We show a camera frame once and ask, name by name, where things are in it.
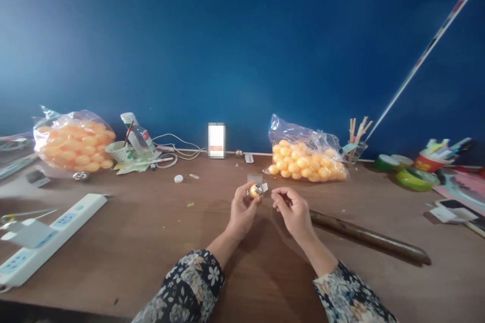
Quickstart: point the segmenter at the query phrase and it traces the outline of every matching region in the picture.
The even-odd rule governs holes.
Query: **power strip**
[[[0,265],[1,292],[25,283],[105,203],[106,197],[102,194],[87,194],[50,225],[54,232],[36,248],[22,247]]]

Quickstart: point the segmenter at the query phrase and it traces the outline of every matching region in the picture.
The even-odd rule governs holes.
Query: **floral shirt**
[[[191,251],[166,275],[162,288],[132,323],[206,323],[224,282],[221,266],[209,251]],[[374,292],[341,262],[313,285],[331,323],[397,322]]]
[[[313,281],[329,322],[397,322],[379,297],[341,262],[331,273]]]

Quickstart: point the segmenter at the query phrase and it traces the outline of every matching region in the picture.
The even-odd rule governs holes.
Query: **smartphone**
[[[211,159],[224,159],[226,157],[225,123],[209,123],[208,134],[207,155]]]

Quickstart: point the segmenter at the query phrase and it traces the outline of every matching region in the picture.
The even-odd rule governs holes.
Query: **bottle cap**
[[[121,114],[120,116],[121,116],[121,120],[123,120],[125,124],[131,124],[132,121],[136,120],[134,113],[124,113],[124,114]]]

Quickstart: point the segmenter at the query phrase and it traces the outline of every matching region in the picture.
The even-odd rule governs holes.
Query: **clear plastic bag of balls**
[[[53,168],[90,173],[113,166],[105,148],[116,135],[102,118],[88,110],[62,115],[41,108],[45,117],[34,126],[34,150],[44,162]]]
[[[315,183],[349,178],[335,135],[289,124],[275,114],[268,135],[273,146],[273,164],[265,173]]]

